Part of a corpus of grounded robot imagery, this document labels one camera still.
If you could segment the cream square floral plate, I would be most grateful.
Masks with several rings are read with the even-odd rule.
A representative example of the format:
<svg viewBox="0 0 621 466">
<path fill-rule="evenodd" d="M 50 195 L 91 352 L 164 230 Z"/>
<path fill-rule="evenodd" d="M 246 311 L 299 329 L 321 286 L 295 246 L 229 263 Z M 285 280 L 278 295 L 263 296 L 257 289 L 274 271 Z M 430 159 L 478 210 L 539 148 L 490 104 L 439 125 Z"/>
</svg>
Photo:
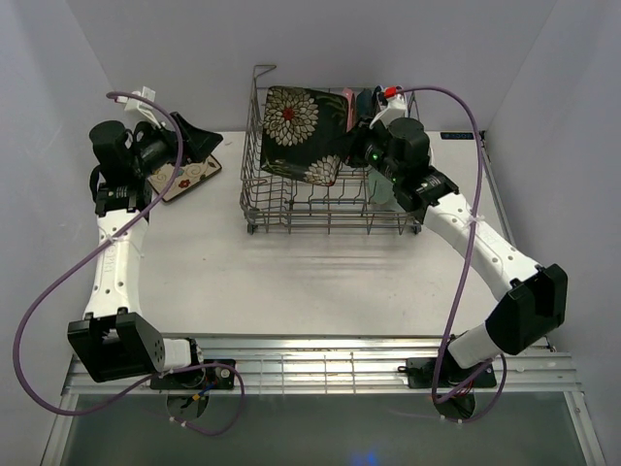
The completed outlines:
<svg viewBox="0 0 621 466">
<path fill-rule="evenodd" d="M 180 166 L 177 172 L 174 171 L 173 163 L 165 164 L 147 180 L 156 194 L 159 194 L 166 187 L 169 180 L 173 180 L 173 184 L 162 198 L 164 203 L 172 203 L 218 175 L 221 171 L 222 165 L 210 154 L 203 162 L 186 163 Z"/>
</svg>

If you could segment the dark teal square plate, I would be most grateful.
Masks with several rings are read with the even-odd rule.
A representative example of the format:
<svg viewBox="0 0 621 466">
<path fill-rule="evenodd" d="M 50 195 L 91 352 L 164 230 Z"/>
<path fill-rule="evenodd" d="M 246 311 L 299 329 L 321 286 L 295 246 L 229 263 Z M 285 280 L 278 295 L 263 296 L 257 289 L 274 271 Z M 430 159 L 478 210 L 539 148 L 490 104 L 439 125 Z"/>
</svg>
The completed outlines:
<svg viewBox="0 0 621 466">
<path fill-rule="evenodd" d="M 356 97 L 356 117 L 358 119 L 373 118 L 375 116 L 375 104 L 373 92 L 364 88 Z"/>
</svg>

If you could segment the dark square floral plate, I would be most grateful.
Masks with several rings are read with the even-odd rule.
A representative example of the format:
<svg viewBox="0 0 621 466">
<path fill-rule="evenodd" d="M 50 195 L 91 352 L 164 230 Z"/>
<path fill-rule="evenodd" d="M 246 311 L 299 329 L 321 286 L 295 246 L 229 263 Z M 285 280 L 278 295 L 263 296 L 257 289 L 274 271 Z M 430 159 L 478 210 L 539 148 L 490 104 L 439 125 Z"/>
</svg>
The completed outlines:
<svg viewBox="0 0 621 466">
<path fill-rule="evenodd" d="M 349 101 L 342 94 L 271 86 L 262 119 L 261 169 L 292 181 L 333 185 L 348 120 Z"/>
</svg>

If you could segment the pink polka dot plate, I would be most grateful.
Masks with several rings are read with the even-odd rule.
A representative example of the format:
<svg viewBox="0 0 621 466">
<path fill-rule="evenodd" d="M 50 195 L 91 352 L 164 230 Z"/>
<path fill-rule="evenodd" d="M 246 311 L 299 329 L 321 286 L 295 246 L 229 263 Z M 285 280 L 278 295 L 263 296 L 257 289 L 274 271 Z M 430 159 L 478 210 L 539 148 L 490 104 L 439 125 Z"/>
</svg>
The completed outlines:
<svg viewBox="0 0 621 466">
<path fill-rule="evenodd" d="M 343 89 L 343 97 L 347 101 L 346 131 L 350 131 L 355 124 L 356 118 L 355 92 L 351 88 L 345 87 Z"/>
</svg>

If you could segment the round teal rimmed plate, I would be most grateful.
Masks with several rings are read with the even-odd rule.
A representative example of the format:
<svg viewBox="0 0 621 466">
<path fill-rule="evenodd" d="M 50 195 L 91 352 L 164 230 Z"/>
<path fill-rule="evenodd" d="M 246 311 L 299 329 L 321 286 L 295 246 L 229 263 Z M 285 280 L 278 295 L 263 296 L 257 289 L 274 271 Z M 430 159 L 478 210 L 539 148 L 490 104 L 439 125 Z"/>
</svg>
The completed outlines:
<svg viewBox="0 0 621 466">
<path fill-rule="evenodd" d="M 374 105 L 383 110 L 387 106 L 387 100 L 384 95 L 384 88 L 381 85 L 377 85 L 373 91 L 373 103 Z"/>
</svg>

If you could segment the mint green flower plate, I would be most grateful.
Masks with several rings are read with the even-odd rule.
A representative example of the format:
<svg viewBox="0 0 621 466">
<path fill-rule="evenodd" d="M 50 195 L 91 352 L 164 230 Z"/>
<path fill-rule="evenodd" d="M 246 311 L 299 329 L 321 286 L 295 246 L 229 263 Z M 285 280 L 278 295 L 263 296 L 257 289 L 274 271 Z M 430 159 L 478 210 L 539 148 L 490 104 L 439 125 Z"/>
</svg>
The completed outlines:
<svg viewBox="0 0 621 466">
<path fill-rule="evenodd" d="M 369 171 L 367 181 L 370 203 L 381 210 L 394 210 L 395 197 L 392 183 L 375 169 Z"/>
</svg>

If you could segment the white oval plate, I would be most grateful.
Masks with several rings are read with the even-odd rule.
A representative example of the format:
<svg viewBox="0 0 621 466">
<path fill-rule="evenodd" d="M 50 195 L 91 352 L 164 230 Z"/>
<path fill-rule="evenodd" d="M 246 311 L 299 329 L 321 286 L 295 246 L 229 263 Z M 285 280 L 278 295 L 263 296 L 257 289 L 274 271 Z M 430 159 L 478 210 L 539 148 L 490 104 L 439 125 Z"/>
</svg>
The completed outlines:
<svg viewBox="0 0 621 466">
<path fill-rule="evenodd" d="M 421 193 L 432 174 L 433 151 L 429 142 L 402 143 L 391 152 L 392 189 L 397 204 L 407 213 L 418 210 L 423 201 Z"/>
</svg>

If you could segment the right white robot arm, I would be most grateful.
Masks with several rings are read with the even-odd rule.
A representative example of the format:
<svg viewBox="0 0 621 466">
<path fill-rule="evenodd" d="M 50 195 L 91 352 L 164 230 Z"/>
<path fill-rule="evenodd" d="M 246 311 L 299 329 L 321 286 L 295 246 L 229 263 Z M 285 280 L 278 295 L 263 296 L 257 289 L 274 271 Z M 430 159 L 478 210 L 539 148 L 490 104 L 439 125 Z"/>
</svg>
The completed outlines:
<svg viewBox="0 0 621 466">
<path fill-rule="evenodd" d="M 420 121 L 364 118 L 345 140 L 346 164 L 379 172 L 398 205 L 453 247 L 496 301 L 481 324 L 446 343 L 438 362 L 445 383 L 462 384 L 484 362 L 516 355 L 564 323 L 567 273 L 557 264 L 540 265 L 475 215 L 458 185 L 432 164 Z"/>
</svg>

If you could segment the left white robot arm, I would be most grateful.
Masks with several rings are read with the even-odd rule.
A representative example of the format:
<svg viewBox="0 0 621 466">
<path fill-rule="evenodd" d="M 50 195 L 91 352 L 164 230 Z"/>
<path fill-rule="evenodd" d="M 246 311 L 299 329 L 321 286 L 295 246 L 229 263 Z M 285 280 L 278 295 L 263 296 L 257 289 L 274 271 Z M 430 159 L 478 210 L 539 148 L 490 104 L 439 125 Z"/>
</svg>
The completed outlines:
<svg viewBox="0 0 621 466">
<path fill-rule="evenodd" d="M 98 160 L 89 187 L 104 250 L 83 317 L 69 323 L 67 337 L 97 383 L 172 371 L 191 388 L 206 376 L 196 343 L 163 337 L 140 306 L 140 262 L 149 224 L 145 209 L 153 193 L 149 180 L 165 165 L 205 162 L 222 141 L 177 112 L 171 117 L 178 126 L 174 130 L 148 121 L 129 129 L 106 120 L 89 132 Z"/>
</svg>

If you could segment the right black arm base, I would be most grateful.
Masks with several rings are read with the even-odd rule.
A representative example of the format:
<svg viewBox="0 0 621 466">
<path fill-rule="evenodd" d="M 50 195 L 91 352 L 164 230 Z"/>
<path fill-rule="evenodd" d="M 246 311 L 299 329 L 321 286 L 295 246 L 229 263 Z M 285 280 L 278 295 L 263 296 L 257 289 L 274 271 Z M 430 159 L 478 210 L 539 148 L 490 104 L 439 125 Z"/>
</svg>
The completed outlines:
<svg viewBox="0 0 621 466">
<path fill-rule="evenodd" d="M 397 371 L 405 375 L 409 388 L 431 388 L 437 359 L 435 357 L 411 357 L 399 366 Z M 473 373 L 478 366 L 461 369 L 456 363 L 444 361 L 441 366 L 438 386 L 449 388 L 457 386 Z M 497 380 L 492 368 L 486 368 L 472 382 L 473 388 L 493 388 Z"/>
</svg>

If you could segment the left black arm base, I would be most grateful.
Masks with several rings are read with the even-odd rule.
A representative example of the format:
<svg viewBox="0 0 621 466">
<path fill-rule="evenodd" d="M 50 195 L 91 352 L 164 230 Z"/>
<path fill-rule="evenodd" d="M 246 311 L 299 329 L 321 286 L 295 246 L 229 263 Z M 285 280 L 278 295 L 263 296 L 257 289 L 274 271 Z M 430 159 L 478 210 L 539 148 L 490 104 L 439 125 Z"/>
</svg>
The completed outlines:
<svg viewBox="0 0 621 466">
<path fill-rule="evenodd" d="M 196 392 L 206 388 L 218 390 L 234 388 L 236 376 L 231 367 L 236 367 L 235 359 L 205 359 L 204 363 L 216 363 L 216 366 L 155 378 L 149 383 L 149 387 L 154 390 L 193 390 Z"/>
</svg>

